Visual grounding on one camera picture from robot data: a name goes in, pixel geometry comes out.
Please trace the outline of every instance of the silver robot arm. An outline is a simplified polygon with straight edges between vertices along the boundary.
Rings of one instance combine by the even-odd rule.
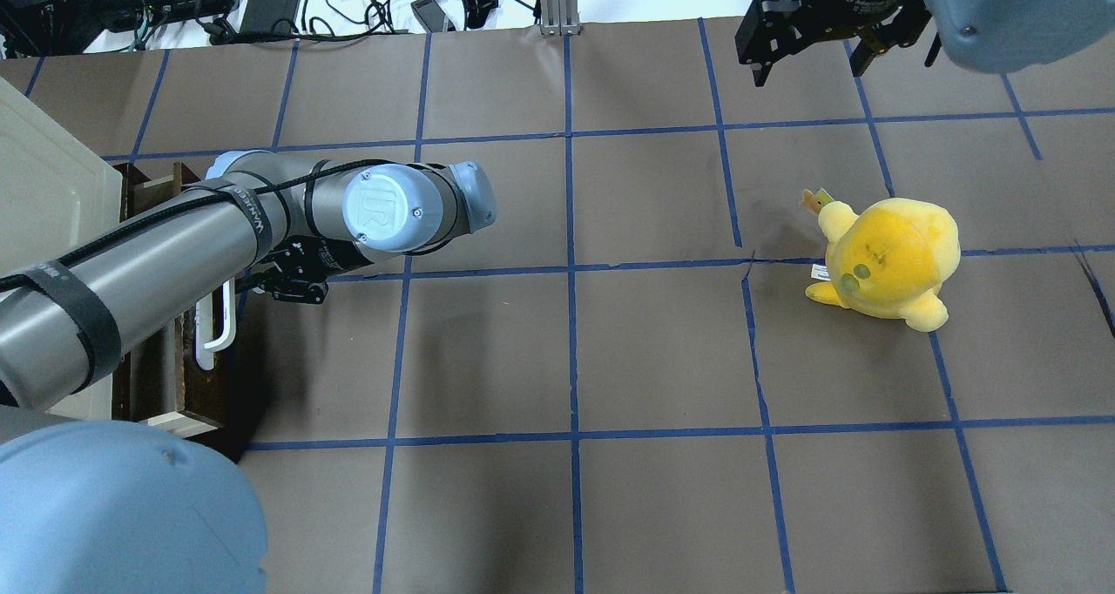
[[[314,162],[223,154],[202,185],[113,232],[0,277],[0,403],[45,410],[251,265],[280,300],[320,303],[324,277],[426,253],[495,221],[476,163]]]

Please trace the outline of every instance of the yellow plush toy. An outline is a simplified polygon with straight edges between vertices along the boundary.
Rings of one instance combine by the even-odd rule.
[[[828,240],[831,281],[805,289],[822,304],[871,317],[905,320],[915,331],[940,329],[949,319],[937,298],[960,264],[957,222],[939,205],[892,197],[855,214],[825,189],[805,192],[802,205],[817,214]]]

